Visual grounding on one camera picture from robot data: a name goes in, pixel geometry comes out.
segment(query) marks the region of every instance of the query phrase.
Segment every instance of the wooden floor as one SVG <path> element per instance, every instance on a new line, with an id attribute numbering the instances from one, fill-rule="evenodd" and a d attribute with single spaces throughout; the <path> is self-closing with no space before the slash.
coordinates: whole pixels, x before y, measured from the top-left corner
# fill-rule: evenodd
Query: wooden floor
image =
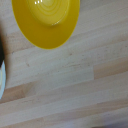
<path id="1" fill-rule="evenodd" d="M 81 0 L 72 37 L 54 50 L 27 41 L 11 0 L 0 0 L 0 25 L 7 71 L 0 128 L 128 122 L 128 0 Z"/>

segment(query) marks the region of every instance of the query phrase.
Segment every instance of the wooden surface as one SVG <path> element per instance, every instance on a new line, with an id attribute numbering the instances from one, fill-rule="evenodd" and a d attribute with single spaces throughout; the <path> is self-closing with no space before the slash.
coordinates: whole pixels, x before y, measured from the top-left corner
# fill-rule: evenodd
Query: wooden surface
<path id="1" fill-rule="evenodd" d="M 72 37 L 54 50 L 22 35 L 0 0 L 7 82 L 0 128 L 91 128 L 128 119 L 128 0 L 81 0 Z"/>

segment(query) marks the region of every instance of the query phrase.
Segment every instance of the yellow bowl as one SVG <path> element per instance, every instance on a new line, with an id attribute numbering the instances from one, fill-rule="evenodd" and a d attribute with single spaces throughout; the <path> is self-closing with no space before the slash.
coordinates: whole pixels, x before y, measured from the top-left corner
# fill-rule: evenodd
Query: yellow bowl
<path id="1" fill-rule="evenodd" d="M 80 0 L 12 0 L 12 6 L 25 37 L 40 48 L 53 49 L 71 36 Z"/>

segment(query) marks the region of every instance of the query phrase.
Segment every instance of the wood grain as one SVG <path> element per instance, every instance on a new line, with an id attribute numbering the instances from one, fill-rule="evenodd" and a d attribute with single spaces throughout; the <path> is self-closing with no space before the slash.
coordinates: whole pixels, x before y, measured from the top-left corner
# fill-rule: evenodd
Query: wood grain
<path id="1" fill-rule="evenodd" d="M 92 128 L 128 122 L 128 0 L 81 0 L 71 38 L 33 46 L 0 0 L 7 82 L 0 128 Z"/>

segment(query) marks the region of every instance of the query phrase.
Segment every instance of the white object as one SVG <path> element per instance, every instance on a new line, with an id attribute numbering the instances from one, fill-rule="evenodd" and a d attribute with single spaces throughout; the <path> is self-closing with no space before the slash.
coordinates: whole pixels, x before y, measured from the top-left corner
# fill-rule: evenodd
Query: white object
<path id="1" fill-rule="evenodd" d="M 6 82 L 6 72 L 5 72 L 5 63 L 3 61 L 0 69 L 0 99 L 2 98 L 2 95 L 4 93 L 5 82 Z"/>

